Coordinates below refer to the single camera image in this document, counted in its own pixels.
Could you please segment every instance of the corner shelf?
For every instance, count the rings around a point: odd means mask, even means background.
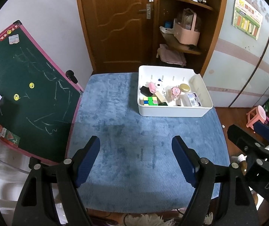
[[[194,4],[196,6],[200,6],[200,7],[204,7],[206,9],[209,9],[211,11],[214,11],[214,9],[208,5],[204,5],[202,3],[199,3],[199,2],[194,2],[194,1],[191,1],[191,0],[176,0],[176,1],[182,1],[182,2],[186,2],[186,3],[191,3],[191,4]]]
[[[163,32],[161,32],[163,38],[165,39],[167,45],[169,46],[169,48],[178,51],[178,52],[182,52],[182,53],[191,53],[191,54],[196,54],[196,55],[201,55],[201,51],[200,50],[193,50],[190,49],[188,45],[183,45],[181,43],[179,43],[179,41],[174,37],[173,34],[165,34]]]

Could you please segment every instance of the blue carpet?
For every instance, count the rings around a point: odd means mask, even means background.
[[[173,155],[175,135],[200,157],[230,164],[214,108],[198,118],[143,117],[137,83],[138,73],[93,75],[88,81],[68,152],[72,157],[92,135],[100,138],[99,155],[78,189],[87,208],[144,213],[187,207],[194,188]],[[216,184],[212,198],[218,194]]]

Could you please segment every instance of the white label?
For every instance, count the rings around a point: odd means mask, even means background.
[[[7,129],[3,127],[1,136],[4,138],[6,134]]]
[[[201,106],[200,102],[198,101],[197,95],[195,93],[188,93],[188,98],[192,107],[199,107]]]
[[[19,43],[18,34],[9,37],[9,44]]]

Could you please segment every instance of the yellow smiley sticker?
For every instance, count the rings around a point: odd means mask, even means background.
[[[15,101],[19,100],[19,95],[18,95],[17,93],[14,94],[14,100],[15,100]]]

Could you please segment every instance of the pink stool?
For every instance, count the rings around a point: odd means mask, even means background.
[[[263,109],[262,106],[257,106],[255,108],[253,108],[249,113],[246,114],[247,115],[247,127],[250,127],[251,129],[254,130],[254,126],[253,124],[256,121],[261,121],[262,123],[264,123],[266,121],[266,114],[265,114],[265,110]]]

